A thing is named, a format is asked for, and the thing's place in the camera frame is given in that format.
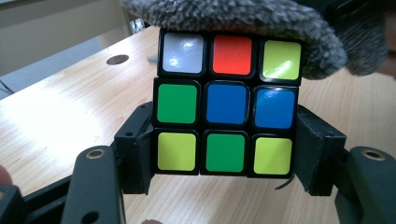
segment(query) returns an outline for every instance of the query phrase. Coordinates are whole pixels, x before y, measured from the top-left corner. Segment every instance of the yellow-green sticker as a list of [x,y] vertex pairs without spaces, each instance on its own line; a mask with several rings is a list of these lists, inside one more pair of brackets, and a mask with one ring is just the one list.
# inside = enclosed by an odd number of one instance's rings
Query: yellow-green sticker
[[158,168],[192,171],[195,168],[196,137],[192,133],[158,135]]
[[301,45],[296,42],[268,40],[263,49],[262,75],[295,80],[300,75]]
[[290,171],[291,146],[288,138],[258,138],[254,172],[259,175],[286,175]]

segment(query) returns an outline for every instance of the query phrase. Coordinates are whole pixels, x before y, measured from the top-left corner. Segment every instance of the black cable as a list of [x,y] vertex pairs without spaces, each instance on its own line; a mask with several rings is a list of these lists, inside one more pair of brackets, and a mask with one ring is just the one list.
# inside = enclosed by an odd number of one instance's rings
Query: black cable
[[2,84],[2,86],[3,86],[4,88],[6,88],[5,90],[0,89],[1,91],[6,92],[8,95],[12,95],[12,94],[15,93],[15,91],[12,90],[9,86],[7,86],[1,79],[0,79],[0,84]]
[[288,179],[288,181],[286,181],[284,184],[276,187],[275,189],[283,189],[283,188],[285,188],[289,183],[291,183],[291,181],[293,181],[294,177],[295,177],[295,174],[293,173],[291,175],[290,179]]

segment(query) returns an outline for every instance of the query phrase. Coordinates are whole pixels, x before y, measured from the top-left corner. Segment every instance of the wooden table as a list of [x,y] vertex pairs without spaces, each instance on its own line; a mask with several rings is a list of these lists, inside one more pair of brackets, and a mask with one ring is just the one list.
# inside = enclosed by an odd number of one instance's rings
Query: wooden table
[[[148,28],[0,101],[0,164],[28,194],[70,175],[78,153],[109,145],[134,109],[152,97],[158,29]],[[130,58],[106,64],[112,56]],[[304,80],[299,103],[347,136],[346,148],[396,157],[396,81],[342,70]],[[125,195],[128,223],[337,223],[332,197],[311,197],[296,178],[156,175],[149,195]]]

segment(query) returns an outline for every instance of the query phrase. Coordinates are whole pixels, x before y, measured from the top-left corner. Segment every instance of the screw hole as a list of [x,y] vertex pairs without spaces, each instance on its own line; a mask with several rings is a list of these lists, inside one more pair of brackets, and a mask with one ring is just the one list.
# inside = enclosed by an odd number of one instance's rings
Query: screw hole
[[374,160],[374,161],[384,161],[385,160],[385,156],[382,155],[379,152],[376,151],[372,151],[370,149],[364,149],[361,152],[365,157],[367,157],[370,160]]
[[105,155],[105,151],[103,149],[94,149],[87,153],[85,156],[87,159],[95,160],[103,157]]
[[95,223],[98,219],[99,219],[99,213],[97,213],[97,212],[90,212],[90,213],[86,214],[86,215],[82,218],[81,222],[82,222],[83,224],[92,224],[92,223]]
[[116,64],[120,64],[120,63],[125,63],[126,61],[128,61],[129,56],[125,55],[125,54],[121,54],[121,55],[116,55],[114,57],[111,57],[107,60],[107,64],[109,65],[116,65]]

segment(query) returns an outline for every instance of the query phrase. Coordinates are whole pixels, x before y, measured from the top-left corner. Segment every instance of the rubik's cube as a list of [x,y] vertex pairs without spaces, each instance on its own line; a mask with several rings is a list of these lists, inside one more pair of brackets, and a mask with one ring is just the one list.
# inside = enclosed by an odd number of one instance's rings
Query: rubik's cube
[[156,174],[292,174],[302,44],[161,29],[154,79]]

